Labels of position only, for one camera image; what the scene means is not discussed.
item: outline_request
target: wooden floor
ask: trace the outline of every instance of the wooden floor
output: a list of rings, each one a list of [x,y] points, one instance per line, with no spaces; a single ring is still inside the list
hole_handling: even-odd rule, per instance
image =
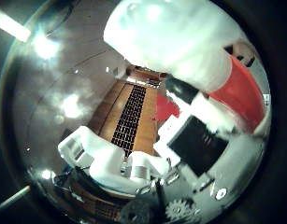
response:
[[[154,154],[153,143],[155,143],[157,132],[156,121],[152,120],[155,114],[156,96],[156,89],[146,89],[133,148],[134,151],[144,151],[150,155]]]
[[[113,138],[124,106],[133,88],[134,85],[131,83],[118,81],[93,115],[89,127],[109,142]],[[153,143],[156,139],[157,127],[156,122],[152,118],[155,114],[156,96],[156,89],[146,88],[133,151],[154,154]]]

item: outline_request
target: gear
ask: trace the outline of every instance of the gear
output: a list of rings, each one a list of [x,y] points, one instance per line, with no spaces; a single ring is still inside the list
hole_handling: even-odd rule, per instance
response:
[[[176,220],[193,214],[191,205],[186,200],[174,200],[165,208],[165,215],[170,220]]]

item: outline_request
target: red panel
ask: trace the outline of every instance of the red panel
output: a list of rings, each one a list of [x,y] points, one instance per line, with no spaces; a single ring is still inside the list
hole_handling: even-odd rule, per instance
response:
[[[179,117],[179,108],[163,95],[158,95],[156,98],[155,120],[165,121],[171,115]]]
[[[263,95],[248,69],[237,58],[230,57],[233,65],[230,77],[209,96],[241,116],[246,125],[244,131],[253,132],[265,115]]]

